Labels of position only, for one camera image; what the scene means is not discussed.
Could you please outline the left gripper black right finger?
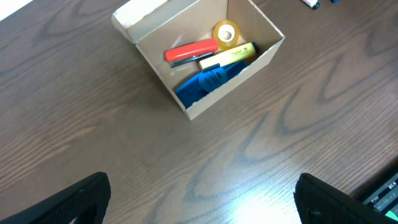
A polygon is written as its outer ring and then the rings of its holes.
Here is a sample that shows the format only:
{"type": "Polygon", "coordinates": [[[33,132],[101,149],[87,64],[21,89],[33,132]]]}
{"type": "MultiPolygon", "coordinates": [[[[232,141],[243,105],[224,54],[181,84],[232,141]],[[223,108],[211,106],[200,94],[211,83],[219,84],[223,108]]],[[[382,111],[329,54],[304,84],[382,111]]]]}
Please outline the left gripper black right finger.
{"type": "Polygon", "coordinates": [[[300,175],[294,200],[302,224],[396,223],[309,173],[300,175]]]}

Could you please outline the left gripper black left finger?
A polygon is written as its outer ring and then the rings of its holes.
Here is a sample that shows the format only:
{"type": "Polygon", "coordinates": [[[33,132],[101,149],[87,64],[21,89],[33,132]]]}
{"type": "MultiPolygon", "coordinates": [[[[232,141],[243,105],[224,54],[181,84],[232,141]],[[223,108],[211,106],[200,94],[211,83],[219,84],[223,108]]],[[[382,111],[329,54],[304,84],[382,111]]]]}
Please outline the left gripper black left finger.
{"type": "Polygon", "coordinates": [[[111,198],[105,172],[96,172],[49,198],[1,220],[3,224],[102,224],[111,198]]]}

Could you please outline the blue plastic holder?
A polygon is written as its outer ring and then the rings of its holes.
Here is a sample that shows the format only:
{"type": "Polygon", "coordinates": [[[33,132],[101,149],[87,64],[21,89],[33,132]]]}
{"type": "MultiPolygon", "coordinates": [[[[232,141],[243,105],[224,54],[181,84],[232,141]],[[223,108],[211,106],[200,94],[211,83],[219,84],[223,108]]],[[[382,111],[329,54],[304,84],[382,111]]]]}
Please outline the blue plastic holder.
{"type": "Polygon", "coordinates": [[[200,101],[207,94],[234,78],[247,66],[248,64],[245,60],[240,60],[224,67],[211,69],[207,72],[199,72],[181,85],[175,91],[175,94],[184,107],[189,108],[192,104],[200,101]]]}

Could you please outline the yellow highlighter pen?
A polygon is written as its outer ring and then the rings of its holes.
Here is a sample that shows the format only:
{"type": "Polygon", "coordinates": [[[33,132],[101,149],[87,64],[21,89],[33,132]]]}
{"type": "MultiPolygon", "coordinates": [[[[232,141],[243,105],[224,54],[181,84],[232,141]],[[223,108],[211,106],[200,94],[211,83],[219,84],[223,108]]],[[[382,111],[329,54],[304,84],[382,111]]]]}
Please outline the yellow highlighter pen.
{"type": "Polygon", "coordinates": [[[258,51],[259,47],[255,42],[248,42],[246,44],[239,45],[214,56],[200,60],[198,65],[201,71],[206,72],[252,57],[256,55],[258,51]]]}

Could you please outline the yellow tape roll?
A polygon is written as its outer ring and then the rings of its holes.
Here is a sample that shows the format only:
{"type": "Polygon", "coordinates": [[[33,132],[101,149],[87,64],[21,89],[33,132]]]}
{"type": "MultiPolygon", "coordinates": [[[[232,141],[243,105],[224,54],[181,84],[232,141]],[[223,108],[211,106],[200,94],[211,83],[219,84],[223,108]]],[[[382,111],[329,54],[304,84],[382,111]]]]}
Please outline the yellow tape roll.
{"type": "Polygon", "coordinates": [[[229,50],[237,46],[239,36],[239,27],[233,21],[220,21],[213,30],[213,38],[220,50],[229,50]]]}

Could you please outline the black whiteboard marker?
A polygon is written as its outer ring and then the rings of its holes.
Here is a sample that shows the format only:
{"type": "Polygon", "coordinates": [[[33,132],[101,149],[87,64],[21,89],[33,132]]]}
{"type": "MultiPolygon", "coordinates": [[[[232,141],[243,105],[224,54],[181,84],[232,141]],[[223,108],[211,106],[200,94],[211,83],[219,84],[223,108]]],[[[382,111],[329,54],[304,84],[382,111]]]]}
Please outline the black whiteboard marker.
{"type": "Polygon", "coordinates": [[[316,10],[320,7],[320,3],[318,0],[301,0],[306,6],[310,9],[316,10]]]}

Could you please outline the open cardboard box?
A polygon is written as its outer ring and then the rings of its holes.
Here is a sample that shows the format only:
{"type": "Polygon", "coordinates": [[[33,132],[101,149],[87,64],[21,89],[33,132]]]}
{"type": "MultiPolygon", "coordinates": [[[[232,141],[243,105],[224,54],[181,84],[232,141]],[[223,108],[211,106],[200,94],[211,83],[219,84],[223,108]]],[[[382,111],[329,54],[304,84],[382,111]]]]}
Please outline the open cardboard box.
{"type": "Polygon", "coordinates": [[[268,65],[285,35],[250,0],[128,1],[111,16],[113,26],[137,47],[171,94],[200,68],[195,62],[170,68],[164,52],[210,38],[215,25],[225,20],[238,26],[240,44],[255,42],[259,52],[237,76],[190,107],[183,107],[189,119],[268,65]]]}

